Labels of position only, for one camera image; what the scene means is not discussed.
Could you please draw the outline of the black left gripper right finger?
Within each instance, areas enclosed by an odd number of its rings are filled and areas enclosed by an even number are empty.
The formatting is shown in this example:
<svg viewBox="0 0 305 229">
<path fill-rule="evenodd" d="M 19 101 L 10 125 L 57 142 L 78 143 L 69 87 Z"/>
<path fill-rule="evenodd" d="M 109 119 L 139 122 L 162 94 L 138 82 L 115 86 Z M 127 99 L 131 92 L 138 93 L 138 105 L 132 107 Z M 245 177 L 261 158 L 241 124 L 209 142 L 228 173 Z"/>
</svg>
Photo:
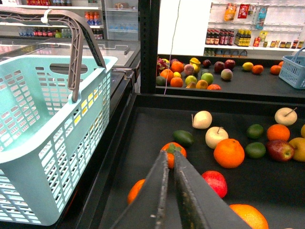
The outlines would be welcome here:
<svg viewBox="0 0 305 229">
<path fill-rule="evenodd" d="M 182 228 L 249 229 L 207 184 L 194 166 L 178 151 L 174 153 L 174 181 Z"/>
</svg>

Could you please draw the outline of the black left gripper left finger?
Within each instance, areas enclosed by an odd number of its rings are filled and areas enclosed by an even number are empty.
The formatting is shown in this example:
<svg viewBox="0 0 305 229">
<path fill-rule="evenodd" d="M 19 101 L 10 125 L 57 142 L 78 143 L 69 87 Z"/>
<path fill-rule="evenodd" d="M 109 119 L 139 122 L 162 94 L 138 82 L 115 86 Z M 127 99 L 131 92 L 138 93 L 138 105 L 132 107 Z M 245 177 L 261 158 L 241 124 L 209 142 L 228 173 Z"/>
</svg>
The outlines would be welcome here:
<svg viewBox="0 0 305 229">
<path fill-rule="evenodd" d="M 162 229 L 164 228 L 168 189 L 167 152 L 159 152 L 154 165 L 134 201 L 111 226 L 112 229 Z"/>
</svg>

